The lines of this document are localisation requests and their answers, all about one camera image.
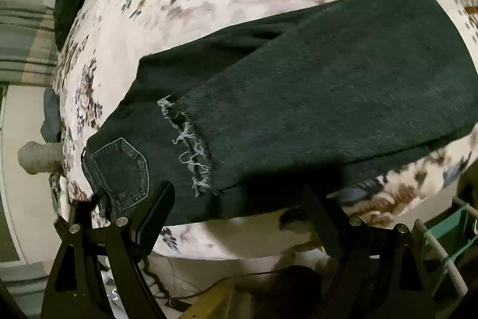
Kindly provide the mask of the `yellow box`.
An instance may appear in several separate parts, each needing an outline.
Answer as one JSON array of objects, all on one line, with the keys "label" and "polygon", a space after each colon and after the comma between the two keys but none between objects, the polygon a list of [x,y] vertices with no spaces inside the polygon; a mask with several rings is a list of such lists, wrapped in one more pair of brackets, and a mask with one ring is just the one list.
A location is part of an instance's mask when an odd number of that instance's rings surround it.
[{"label": "yellow box", "polygon": [[231,282],[220,283],[200,295],[198,299],[179,316],[179,319],[227,319],[237,318],[235,303],[236,288]]}]

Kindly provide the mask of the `dark denim jeans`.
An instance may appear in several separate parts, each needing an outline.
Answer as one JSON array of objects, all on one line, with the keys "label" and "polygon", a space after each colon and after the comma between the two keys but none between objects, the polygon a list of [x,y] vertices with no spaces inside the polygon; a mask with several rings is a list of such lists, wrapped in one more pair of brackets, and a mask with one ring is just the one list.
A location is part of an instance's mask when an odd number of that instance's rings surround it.
[{"label": "dark denim jeans", "polygon": [[82,168],[108,220],[167,181],[168,224],[198,223],[365,198],[476,122],[476,69],[435,0],[340,0],[143,57]]}]

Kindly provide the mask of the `blue-grey folded cloth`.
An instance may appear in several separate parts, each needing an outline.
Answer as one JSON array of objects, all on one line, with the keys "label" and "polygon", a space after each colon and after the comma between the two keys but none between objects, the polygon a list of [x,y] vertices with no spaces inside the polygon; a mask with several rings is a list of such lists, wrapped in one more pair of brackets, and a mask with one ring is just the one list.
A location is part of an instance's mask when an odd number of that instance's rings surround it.
[{"label": "blue-grey folded cloth", "polygon": [[60,100],[52,88],[46,88],[43,94],[44,120],[41,126],[41,136],[47,143],[59,143],[62,134],[60,116]]}]

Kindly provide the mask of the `grey plaid curtain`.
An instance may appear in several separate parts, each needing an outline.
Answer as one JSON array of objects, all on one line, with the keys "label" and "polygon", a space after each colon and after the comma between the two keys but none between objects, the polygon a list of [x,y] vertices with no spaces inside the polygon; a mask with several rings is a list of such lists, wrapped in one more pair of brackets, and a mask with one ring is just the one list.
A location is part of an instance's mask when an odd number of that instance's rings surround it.
[{"label": "grey plaid curtain", "polygon": [[1,1],[2,83],[50,87],[58,62],[53,10]]}]

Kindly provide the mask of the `green plastic basket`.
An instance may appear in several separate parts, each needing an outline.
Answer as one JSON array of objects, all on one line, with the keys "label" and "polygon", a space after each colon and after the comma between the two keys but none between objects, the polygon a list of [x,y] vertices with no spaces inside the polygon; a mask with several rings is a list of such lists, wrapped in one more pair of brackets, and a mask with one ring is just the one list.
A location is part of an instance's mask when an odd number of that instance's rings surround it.
[{"label": "green plastic basket", "polygon": [[469,290],[457,261],[477,244],[477,209],[454,196],[451,207],[429,223],[417,219],[412,233],[428,273],[432,293],[450,280],[458,298]]}]

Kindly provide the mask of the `floral bed blanket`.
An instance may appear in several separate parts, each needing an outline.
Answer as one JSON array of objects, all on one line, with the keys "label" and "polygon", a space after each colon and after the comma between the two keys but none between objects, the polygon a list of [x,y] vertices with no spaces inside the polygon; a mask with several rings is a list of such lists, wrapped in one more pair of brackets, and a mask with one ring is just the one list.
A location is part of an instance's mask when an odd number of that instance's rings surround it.
[{"label": "floral bed blanket", "polygon": [[[81,169],[87,139],[117,108],[130,88],[139,59],[198,39],[221,28],[335,0],[80,0],[58,58],[53,89],[60,97],[62,141],[70,200],[92,195]],[[477,68],[477,0],[437,0],[449,15]],[[361,202],[359,215],[375,226],[431,219],[440,193],[477,165],[477,126],[426,158],[378,177],[377,205]],[[230,221],[167,226],[154,252],[194,260],[267,257],[294,245],[312,244],[312,233],[279,228],[280,212]]]}]

